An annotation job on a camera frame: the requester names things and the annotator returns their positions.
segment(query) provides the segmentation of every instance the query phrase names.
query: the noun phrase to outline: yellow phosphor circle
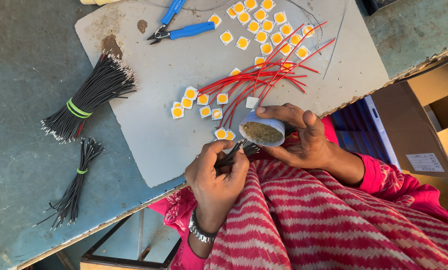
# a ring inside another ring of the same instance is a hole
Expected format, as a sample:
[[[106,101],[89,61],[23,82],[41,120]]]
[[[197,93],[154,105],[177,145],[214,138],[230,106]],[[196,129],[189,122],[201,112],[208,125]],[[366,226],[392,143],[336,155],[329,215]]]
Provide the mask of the yellow phosphor circle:
[[[265,17],[266,17],[266,13],[263,10],[258,10],[256,12],[257,20],[264,20]]]
[[[182,109],[181,108],[175,108],[175,109],[173,109],[172,110],[172,114],[175,116],[175,117],[179,117],[179,116],[181,116],[182,115]]]
[[[217,97],[217,101],[219,101],[220,103],[224,103],[227,101],[227,96],[226,95],[219,95]]]
[[[264,41],[264,40],[266,40],[266,34],[264,34],[263,32],[259,32],[259,33],[257,33],[256,38],[258,41]]]
[[[289,46],[289,44],[282,46],[281,52],[289,53],[290,51],[291,51],[291,46]]]
[[[307,34],[307,33],[309,33],[309,31],[311,31],[312,30],[312,27],[310,27],[310,26],[306,26],[306,27],[304,27],[304,34]],[[311,31],[307,36],[309,37],[309,36],[311,36],[312,35],[312,33],[313,33],[314,31]]]
[[[292,66],[291,63],[284,63],[284,65],[282,65],[284,70],[288,70],[288,68],[290,68]]]
[[[241,14],[239,15],[239,20],[240,20],[241,22],[247,22],[247,21],[249,21],[249,14],[247,14],[247,13],[241,13]]]
[[[231,34],[229,34],[229,33],[222,34],[222,41],[224,41],[224,42],[231,41]]]
[[[237,44],[239,45],[239,47],[241,48],[245,48],[248,45],[248,41],[245,38],[241,38]]]
[[[219,118],[219,117],[221,117],[221,111],[218,110],[218,109],[214,110],[214,111],[212,112],[212,116],[213,116],[214,118]]]
[[[251,21],[251,23],[249,23],[249,30],[251,30],[252,32],[257,31],[258,28],[259,24],[257,24],[257,22]]]
[[[280,34],[273,34],[272,35],[272,41],[274,41],[274,43],[279,43],[282,41],[281,35]]]
[[[285,34],[285,35],[291,34],[291,26],[284,25],[282,27],[282,33]]]
[[[190,99],[185,98],[182,101],[182,106],[184,106],[184,107],[191,107],[191,105],[192,105],[192,101]]]
[[[196,96],[196,92],[194,92],[194,90],[187,90],[187,92],[185,93],[185,97],[188,99],[193,99]]]
[[[265,21],[265,22],[262,24],[262,28],[263,28],[264,30],[269,31],[269,30],[271,30],[271,29],[273,28],[273,23],[270,22],[270,21]]]
[[[234,140],[234,134],[230,131],[227,132],[227,137],[225,138],[226,140]]]
[[[282,23],[286,19],[286,16],[283,13],[279,13],[276,15],[276,22]]]
[[[203,109],[200,111],[200,113],[201,113],[202,115],[208,115],[208,114],[210,113],[210,110],[209,110],[209,108],[205,107],[205,108],[203,108]]]
[[[234,9],[230,8],[230,9],[229,9],[229,15],[231,15],[231,16],[236,16],[237,14],[236,14],[236,12],[234,11]]]
[[[264,63],[264,58],[257,58],[256,61],[254,62],[255,65],[258,65],[258,67],[262,67],[263,63]]]
[[[301,41],[301,36],[299,36],[299,35],[297,35],[297,34],[295,34],[295,35],[292,36],[292,38],[291,38],[291,43],[292,43],[292,44],[294,44],[294,45],[298,45],[298,44],[299,44],[299,41]]]
[[[207,96],[206,96],[206,95],[201,95],[201,96],[199,96],[199,97],[197,98],[197,100],[199,101],[199,103],[206,104],[206,102],[207,102]]]
[[[245,3],[245,6],[248,9],[252,9],[256,6],[256,1],[255,0],[247,0],[247,2]]]
[[[218,130],[217,132],[216,132],[216,137],[218,138],[218,139],[224,139],[225,137],[226,137],[226,132],[224,131],[224,130]]]
[[[219,23],[219,17],[217,17],[217,16],[212,16],[212,17],[210,18],[210,21],[211,21],[211,22],[214,22],[214,24],[217,25],[217,24]]]
[[[264,0],[264,2],[262,2],[262,7],[264,9],[271,9],[273,7],[273,2],[271,0]]]
[[[244,11],[244,5],[241,3],[237,3],[234,5],[235,12],[243,12]]]
[[[264,44],[262,46],[262,52],[263,53],[270,53],[272,51],[273,47],[271,47],[269,44]]]
[[[305,57],[308,54],[308,50],[306,50],[305,48],[300,48],[299,50],[297,50],[297,54],[300,57]]]

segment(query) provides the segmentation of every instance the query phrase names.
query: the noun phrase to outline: stain on mat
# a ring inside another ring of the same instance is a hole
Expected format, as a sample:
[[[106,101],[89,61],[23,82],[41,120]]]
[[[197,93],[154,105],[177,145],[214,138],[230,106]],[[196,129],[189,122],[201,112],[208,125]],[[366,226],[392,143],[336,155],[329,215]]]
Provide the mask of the stain on mat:
[[[147,21],[140,20],[137,22],[137,29],[139,29],[139,31],[142,34],[146,33],[146,28],[147,28]]]
[[[122,51],[116,42],[115,35],[108,35],[101,40],[101,50],[103,52],[109,52],[110,54],[122,59]]]
[[[117,36],[121,31],[121,20],[124,15],[121,11],[117,10],[117,6],[113,6],[106,14],[102,15],[99,19],[93,21],[87,27],[84,28],[84,32],[90,35],[93,40],[102,40],[108,35]],[[101,50],[100,44],[96,42],[95,47],[97,50]]]

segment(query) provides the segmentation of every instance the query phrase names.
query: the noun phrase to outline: bundle of black wires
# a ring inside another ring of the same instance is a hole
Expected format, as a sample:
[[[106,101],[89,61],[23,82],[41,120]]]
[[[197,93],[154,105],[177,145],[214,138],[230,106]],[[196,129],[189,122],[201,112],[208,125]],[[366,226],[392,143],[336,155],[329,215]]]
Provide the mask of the bundle of black wires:
[[[233,161],[233,156],[237,153],[237,151],[239,151],[239,149],[243,148],[244,150],[244,154],[248,157],[252,154],[255,153],[259,153],[259,150],[261,150],[261,148],[259,146],[257,146],[257,144],[252,143],[249,144],[247,146],[245,146],[247,143],[249,142],[248,139],[244,139],[244,140],[239,140],[234,147],[232,148],[232,150],[222,159],[216,161],[216,163],[214,164],[214,168],[221,168],[224,166],[229,166],[232,165],[234,163]]]
[[[55,209],[55,212],[44,219],[43,221],[37,223],[34,226],[37,226],[52,216],[57,214],[57,217],[54,220],[54,223],[51,226],[54,228],[54,230],[62,225],[64,223],[64,220],[66,219],[67,215],[69,214],[69,221],[67,224],[76,223],[77,215],[79,213],[79,196],[81,195],[81,190],[83,188],[83,182],[84,182],[84,174],[87,172],[87,166],[89,163],[91,163],[99,154],[101,154],[102,151],[104,151],[106,147],[101,147],[101,144],[96,145],[96,140],[94,138],[89,138],[87,143],[85,143],[85,139],[82,138],[80,142],[80,164],[79,168],[77,168],[77,174],[72,180],[71,184],[67,187],[67,189],[64,192],[64,195],[62,196],[61,200],[57,202],[56,204],[52,205],[49,201],[49,209],[47,209],[45,212],[51,209]]]
[[[42,129],[60,143],[75,140],[84,120],[102,104],[137,92],[136,74],[130,66],[110,53],[102,53],[94,70],[64,107],[42,120]]]

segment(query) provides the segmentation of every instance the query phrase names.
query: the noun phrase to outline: blue-handled wire cutter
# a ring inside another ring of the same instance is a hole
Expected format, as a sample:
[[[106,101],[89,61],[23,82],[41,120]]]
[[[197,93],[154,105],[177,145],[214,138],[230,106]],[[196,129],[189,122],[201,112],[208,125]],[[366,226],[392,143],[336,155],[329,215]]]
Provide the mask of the blue-handled wire cutter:
[[[183,38],[183,37],[191,37],[206,31],[216,29],[214,21],[207,21],[202,23],[197,23],[193,25],[185,26],[179,30],[167,31],[167,27],[171,23],[172,19],[176,14],[181,11],[182,6],[186,0],[173,0],[171,6],[167,10],[167,13],[164,15],[164,18],[161,19],[162,26],[157,29],[157,31],[152,34],[147,40],[154,40],[151,42],[151,45],[161,42],[162,39],[170,38],[172,40]]]

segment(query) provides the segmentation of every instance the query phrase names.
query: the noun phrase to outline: thin gray wire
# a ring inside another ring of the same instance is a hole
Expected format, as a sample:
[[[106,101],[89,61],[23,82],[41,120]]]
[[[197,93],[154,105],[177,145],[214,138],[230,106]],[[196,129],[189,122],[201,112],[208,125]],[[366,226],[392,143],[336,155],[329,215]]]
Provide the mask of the thin gray wire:
[[[167,9],[167,8],[170,8],[170,7],[168,7],[168,6],[163,6],[163,5],[160,5],[160,4],[156,4],[156,3],[151,2],[151,1],[149,1],[149,0],[144,0],[144,1],[146,1],[146,2],[148,2],[148,3],[151,3],[151,4],[155,5],[155,6],[161,7],[161,8],[166,8],[166,9]],[[213,7],[213,8],[210,8],[210,9],[186,9],[186,8],[182,8],[182,9],[184,9],[184,10],[189,10],[189,11],[199,11],[199,12],[204,12],[204,11],[210,11],[210,10],[218,9],[218,8],[220,8],[220,7],[222,7],[222,6],[225,6],[225,5],[227,5],[228,3],[231,3],[231,2],[233,2],[233,1],[234,1],[234,0],[229,0],[229,1],[227,1],[226,3],[223,3],[222,5],[219,5],[219,6],[217,6],[217,7]],[[307,11],[305,8],[299,6],[297,3],[295,3],[295,2],[292,1],[292,0],[286,0],[286,1],[289,2],[289,3],[292,3],[294,6],[300,8],[300,9],[301,9],[302,11],[304,11],[305,13],[311,15],[312,18],[314,18],[314,20],[316,20],[317,25],[320,25],[320,24],[321,24],[321,23],[316,19],[316,17],[314,17],[314,15],[313,15],[311,12]],[[321,43],[321,40],[323,40],[323,35],[324,35],[323,28],[320,27],[320,39],[319,39],[319,41],[317,42],[317,45],[316,45],[317,50],[319,50],[319,44]]]
[[[316,17],[314,17],[314,15],[313,15],[311,12],[307,11],[305,8],[299,6],[297,3],[294,3],[292,0],[286,0],[286,1],[289,2],[289,3],[291,3],[291,4],[293,4],[294,6],[296,6],[296,7],[298,7],[298,8],[300,8],[300,9],[301,9],[302,11],[304,11],[305,13],[311,15],[312,18],[314,18],[314,20],[316,20],[316,24],[317,24],[317,25],[320,25],[320,24],[321,24],[321,23],[316,19]],[[321,26],[321,27],[320,27],[320,39],[319,39],[319,41],[318,41],[317,44],[316,44],[316,48],[317,48],[317,50],[319,50],[319,44],[320,44],[321,41],[323,40],[323,35],[324,35],[324,31],[323,31],[323,27]]]
[[[161,7],[161,8],[166,8],[166,9],[170,8],[170,7],[167,7],[167,6],[163,6],[163,5],[160,5],[160,4],[156,4],[156,3],[151,2],[151,1],[149,1],[149,0],[144,0],[144,1],[149,2],[149,3],[153,4],[153,5],[158,6],[158,7]],[[187,8],[182,8],[182,9],[184,9],[184,10],[189,10],[189,11],[199,11],[199,12],[204,12],[204,11],[209,11],[209,10],[215,10],[215,9],[218,9],[218,8],[220,8],[220,7],[222,7],[222,6],[225,6],[225,5],[227,5],[228,3],[231,3],[231,2],[233,2],[233,1],[234,1],[234,0],[229,0],[229,1],[227,1],[226,3],[223,3],[223,4],[220,5],[220,6],[213,7],[213,8],[210,8],[210,9],[187,9]]]
[[[344,16],[346,15],[347,8],[351,4],[351,2],[352,2],[352,0],[349,0],[349,4],[347,4],[347,7],[344,9],[344,14],[342,14],[341,26],[339,26],[339,30],[337,31],[336,42],[334,42],[334,48],[332,49],[332,53],[330,54],[329,63],[327,63],[326,72],[324,73],[324,77],[322,78],[323,80],[326,78],[327,71],[329,70],[329,66],[331,65],[331,61],[333,60],[334,50],[336,49],[337,40],[339,39],[339,34],[341,33],[341,27],[343,26]]]

